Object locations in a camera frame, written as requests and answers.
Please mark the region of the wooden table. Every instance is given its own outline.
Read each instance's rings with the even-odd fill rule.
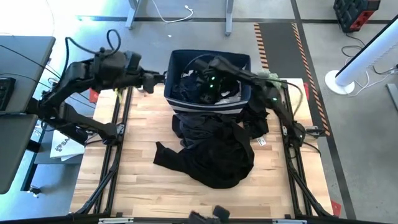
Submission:
[[[300,86],[304,92],[301,79],[288,81]],[[282,218],[285,214],[293,214],[279,120],[273,111],[268,111],[269,133],[264,136],[267,144],[261,147],[256,140],[251,143],[255,160],[248,177],[232,189],[211,189],[187,174],[152,163],[156,141],[176,151],[182,149],[179,138],[172,131],[174,112],[163,97],[163,90],[162,85],[157,85],[152,95],[134,90],[112,214],[123,212],[125,217],[187,218],[190,211],[195,210],[210,216],[215,205],[228,209],[231,218]],[[299,101],[299,91],[289,87],[289,92],[295,108]],[[114,93],[103,91],[99,95],[94,119],[110,122],[114,102]],[[120,111],[119,121],[122,114],[123,109]],[[304,126],[312,125],[306,100],[295,119]],[[306,138],[306,142],[317,145],[311,136]],[[101,143],[86,148],[73,194],[71,212],[78,210],[97,187],[104,150],[105,146]],[[301,151],[308,187],[325,210],[332,213],[320,156],[306,145]],[[305,211],[301,191],[298,187],[297,189],[302,211]],[[105,190],[101,211],[105,207],[107,194]]]

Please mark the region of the label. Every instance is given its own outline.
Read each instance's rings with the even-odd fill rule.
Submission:
[[[257,142],[259,143],[260,146],[265,146],[267,144],[266,140],[263,137],[259,137],[259,138],[256,138],[256,139],[257,139]]]

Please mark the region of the gray floor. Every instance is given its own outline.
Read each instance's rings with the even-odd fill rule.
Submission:
[[[165,17],[185,16],[188,13],[183,8],[185,4],[195,11],[195,17],[223,18],[225,12],[224,1],[155,1]],[[297,0],[297,5],[302,19],[334,19],[333,2],[334,0]],[[110,28],[120,32],[123,40],[121,50],[139,52],[142,54],[141,65],[151,70],[165,70],[170,52],[175,49],[245,53],[252,57],[252,70],[260,69],[253,26],[249,22],[234,23],[231,37],[223,35],[223,22],[138,22],[134,30],[127,30],[123,22],[77,22],[74,19],[75,15],[124,17],[128,12],[127,1],[115,3],[111,0],[72,0],[65,3],[49,0],[49,3],[55,18],[54,24],[48,22],[51,14],[43,10],[42,15],[38,15],[43,17],[40,23],[45,21],[46,24],[40,26],[41,30],[31,28],[38,27],[37,24],[31,23],[31,26],[25,25],[25,33],[20,34],[17,28],[24,24],[16,22],[12,27],[1,31],[14,35],[49,35],[55,30],[53,32],[57,43],[53,50],[51,66],[57,71],[63,67],[65,49],[61,40],[65,36],[72,36],[80,44],[97,49],[107,46],[104,35]],[[13,10],[19,10],[17,3],[14,4]],[[40,7],[46,7],[45,3],[41,4]],[[371,19],[392,19],[397,12],[398,2],[383,0],[380,10]],[[32,12],[26,9],[26,13],[29,15]],[[144,2],[138,16],[158,17],[150,0]],[[290,0],[236,0],[234,16],[260,19],[294,18]],[[355,36],[367,42],[383,27],[384,25],[368,24]],[[360,220],[397,223],[398,195],[395,192],[398,188],[398,174],[395,159],[398,152],[395,151],[394,135],[398,131],[398,112],[392,104],[385,84],[398,83],[398,78],[393,75],[385,82],[364,90],[355,98],[335,95],[325,86],[324,76],[328,71],[339,70],[343,66],[346,58],[340,52],[342,46],[358,43],[345,37],[336,24],[304,24],[304,31],[356,216]],[[379,71],[391,68],[398,63],[397,56],[398,51],[393,50],[377,63],[376,68]],[[88,57],[90,55],[76,48],[71,49],[71,60]],[[369,74],[372,82],[381,78],[374,73]],[[48,77],[51,77],[50,74],[45,73],[42,81],[46,82]],[[93,112],[91,108],[74,100],[70,100],[70,103],[83,114],[90,115]],[[320,139],[318,143],[323,152],[322,162],[331,199],[342,203],[327,143],[324,139]],[[68,212],[79,167],[39,166],[33,184],[44,187],[45,194],[40,198],[33,198],[18,191],[30,157],[27,152],[10,192],[0,195],[0,220],[63,215]]]

